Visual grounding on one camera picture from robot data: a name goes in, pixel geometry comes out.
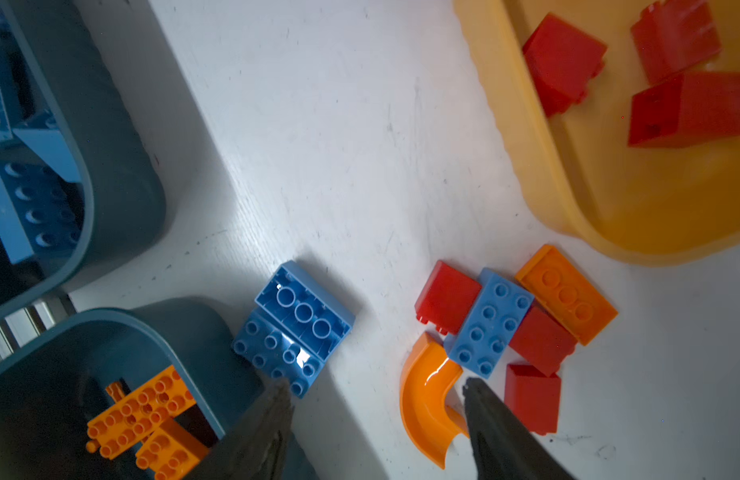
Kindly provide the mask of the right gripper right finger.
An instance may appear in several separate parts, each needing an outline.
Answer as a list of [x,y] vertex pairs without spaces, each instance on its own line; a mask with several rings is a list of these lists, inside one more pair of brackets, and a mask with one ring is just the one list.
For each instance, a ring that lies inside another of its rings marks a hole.
[[479,479],[570,479],[489,385],[470,378],[464,408]]

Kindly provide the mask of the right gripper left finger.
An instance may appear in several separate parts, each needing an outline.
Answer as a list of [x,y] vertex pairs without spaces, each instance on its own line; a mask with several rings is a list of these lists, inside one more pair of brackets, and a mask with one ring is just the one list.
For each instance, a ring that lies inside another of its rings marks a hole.
[[289,384],[284,379],[273,381],[187,477],[280,479],[286,463],[293,412]]

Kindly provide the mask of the long orange lego plate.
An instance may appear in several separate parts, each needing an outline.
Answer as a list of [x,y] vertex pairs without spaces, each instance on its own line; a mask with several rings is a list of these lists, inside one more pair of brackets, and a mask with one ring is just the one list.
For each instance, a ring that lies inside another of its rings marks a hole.
[[113,460],[195,405],[191,390],[170,366],[90,420],[85,448]]

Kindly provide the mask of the orange lego top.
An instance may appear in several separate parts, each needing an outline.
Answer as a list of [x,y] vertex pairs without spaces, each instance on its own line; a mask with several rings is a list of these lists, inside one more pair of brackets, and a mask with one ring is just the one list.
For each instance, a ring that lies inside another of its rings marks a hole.
[[584,346],[618,315],[599,290],[551,244],[542,246],[515,278]]

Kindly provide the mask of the blue sloped lego brick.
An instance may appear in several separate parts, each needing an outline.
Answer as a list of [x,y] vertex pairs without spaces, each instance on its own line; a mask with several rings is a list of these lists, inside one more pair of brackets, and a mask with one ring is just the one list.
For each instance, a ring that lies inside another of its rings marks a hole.
[[54,114],[45,109],[17,124],[12,133],[27,145],[56,174],[69,183],[80,183],[81,175]]

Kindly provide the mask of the blue long lego brick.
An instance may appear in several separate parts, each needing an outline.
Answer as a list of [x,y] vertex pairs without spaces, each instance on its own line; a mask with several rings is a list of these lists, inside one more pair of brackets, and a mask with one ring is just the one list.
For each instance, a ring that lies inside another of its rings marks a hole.
[[485,267],[481,291],[457,335],[448,335],[444,349],[450,360],[481,378],[492,375],[532,306],[532,293]]

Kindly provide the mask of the orange curved lego piece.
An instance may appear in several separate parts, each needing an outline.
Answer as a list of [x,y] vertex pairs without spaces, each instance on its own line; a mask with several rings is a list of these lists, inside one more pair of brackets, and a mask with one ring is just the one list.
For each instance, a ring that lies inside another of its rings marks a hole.
[[402,368],[400,415],[413,444],[444,469],[450,445],[458,435],[469,435],[466,418],[446,399],[463,374],[451,360],[441,338],[425,331],[414,344]]

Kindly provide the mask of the large blue lego block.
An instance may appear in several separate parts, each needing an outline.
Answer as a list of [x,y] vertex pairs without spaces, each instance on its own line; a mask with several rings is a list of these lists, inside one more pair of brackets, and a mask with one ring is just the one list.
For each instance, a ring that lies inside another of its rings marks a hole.
[[356,316],[297,262],[283,263],[255,299],[233,351],[304,397]]

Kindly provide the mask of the red lego brick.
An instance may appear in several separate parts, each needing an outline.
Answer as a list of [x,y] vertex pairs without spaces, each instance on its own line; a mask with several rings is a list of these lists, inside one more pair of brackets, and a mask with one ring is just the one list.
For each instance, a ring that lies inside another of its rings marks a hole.
[[723,50],[706,0],[654,2],[631,26],[631,36],[650,85],[712,59]]
[[685,148],[740,136],[740,72],[683,72],[632,97],[628,145]]
[[565,113],[588,96],[588,84],[604,69],[608,46],[549,13],[522,47],[547,118]]

